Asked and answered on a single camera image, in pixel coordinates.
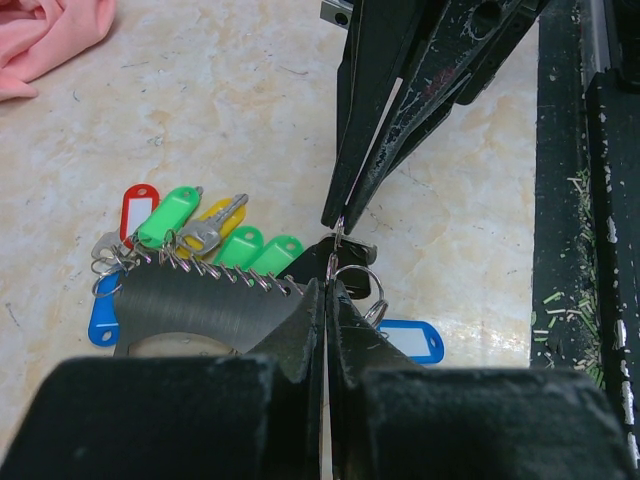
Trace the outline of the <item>blue key tag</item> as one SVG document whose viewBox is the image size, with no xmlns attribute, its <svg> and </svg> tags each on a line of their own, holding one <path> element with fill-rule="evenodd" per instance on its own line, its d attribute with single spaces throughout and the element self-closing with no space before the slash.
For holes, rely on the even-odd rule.
<svg viewBox="0 0 640 480">
<path fill-rule="evenodd" d="M 377 331 L 419 365 L 435 365 L 444 359 L 444 341 L 427 322 L 384 319 L 377 326 Z"/>
<path fill-rule="evenodd" d="M 113 273 L 99 280 L 88 324 L 88 338 L 98 347 L 115 346 L 119 339 L 119 324 L 114 309 L 115 288 L 119 274 Z"/>
</svg>

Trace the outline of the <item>green key tag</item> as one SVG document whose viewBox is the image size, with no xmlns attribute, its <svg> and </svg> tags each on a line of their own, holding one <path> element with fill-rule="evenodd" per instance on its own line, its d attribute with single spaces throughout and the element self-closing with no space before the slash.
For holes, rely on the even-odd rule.
<svg viewBox="0 0 640 480">
<path fill-rule="evenodd" d="M 246 269 L 263 246 L 264 237 L 258 228 L 249 225 L 237 227 L 220 247 L 213 264 L 216 266 L 224 264 L 229 268 L 239 266 Z"/>
<path fill-rule="evenodd" d="M 160 248 L 170 230 L 177 232 L 186 223 L 200 199 L 200 187 L 181 186 L 173 189 L 137 229 L 139 243 L 147 248 Z"/>
<path fill-rule="evenodd" d="M 280 274 L 293 263 L 305 247 L 294 236 L 279 235 L 272 238 L 249 262 L 248 269 L 260 275 Z"/>
</svg>

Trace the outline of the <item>red key tag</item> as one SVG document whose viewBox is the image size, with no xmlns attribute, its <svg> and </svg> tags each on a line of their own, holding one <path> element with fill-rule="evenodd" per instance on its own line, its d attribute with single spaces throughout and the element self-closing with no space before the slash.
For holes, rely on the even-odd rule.
<svg viewBox="0 0 640 480">
<path fill-rule="evenodd" d="M 122 199 L 119 237 L 127 248 L 133 247 L 131 236 L 159 203 L 159 192 L 150 184 L 134 184 L 125 191 Z"/>
</svg>

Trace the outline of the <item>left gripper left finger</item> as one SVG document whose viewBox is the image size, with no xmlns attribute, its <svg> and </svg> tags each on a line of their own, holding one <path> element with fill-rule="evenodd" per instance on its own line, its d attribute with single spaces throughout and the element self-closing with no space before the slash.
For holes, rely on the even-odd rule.
<svg viewBox="0 0 640 480">
<path fill-rule="evenodd" d="M 318 479 L 324 292 L 310 281 L 293 313 L 234 362 L 234 477 Z"/>
</svg>

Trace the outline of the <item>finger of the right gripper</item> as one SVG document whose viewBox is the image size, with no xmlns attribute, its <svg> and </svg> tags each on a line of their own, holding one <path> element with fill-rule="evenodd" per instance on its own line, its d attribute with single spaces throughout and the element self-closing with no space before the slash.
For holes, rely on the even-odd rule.
<svg viewBox="0 0 640 480">
<path fill-rule="evenodd" d="M 362 215 L 383 181 L 453 106 L 472 103 L 493 81 L 547 5 L 544 1 L 428 2 L 370 147 L 374 172 L 366 180 L 369 201 Z"/>
<path fill-rule="evenodd" d="M 353 228 L 369 198 L 370 147 L 428 1 L 355 1 L 337 70 L 336 160 L 323 225 Z"/>
</svg>

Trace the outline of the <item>black headed key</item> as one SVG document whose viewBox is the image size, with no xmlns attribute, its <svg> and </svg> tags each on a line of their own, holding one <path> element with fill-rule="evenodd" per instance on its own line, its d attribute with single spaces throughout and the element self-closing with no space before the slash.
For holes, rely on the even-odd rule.
<svg viewBox="0 0 640 480">
<path fill-rule="evenodd" d="M 304 252 L 277 275 L 278 279 L 292 277 L 298 284 L 307 285 L 317 278 L 325 279 L 329 256 L 334 247 L 334 234 L 325 235 L 316 244 L 306 248 Z M 351 237 L 343 237 L 337 250 L 338 269 L 349 265 L 371 266 L 377 259 L 378 249 L 373 244 Z M 371 294 L 371 285 L 367 273 L 349 269 L 338 275 L 350 297 L 355 300 L 366 299 Z"/>
</svg>

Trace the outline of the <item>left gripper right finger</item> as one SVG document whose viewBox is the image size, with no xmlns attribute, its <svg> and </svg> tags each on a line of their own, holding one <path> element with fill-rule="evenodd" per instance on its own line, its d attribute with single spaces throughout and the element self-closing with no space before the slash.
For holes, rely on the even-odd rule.
<svg viewBox="0 0 640 480">
<path fill-rule="evenodd" d="M 326 292 L 333 473 L 428 477 L 428 371 L 373 328 L 339 280 Z"/>
</svg>

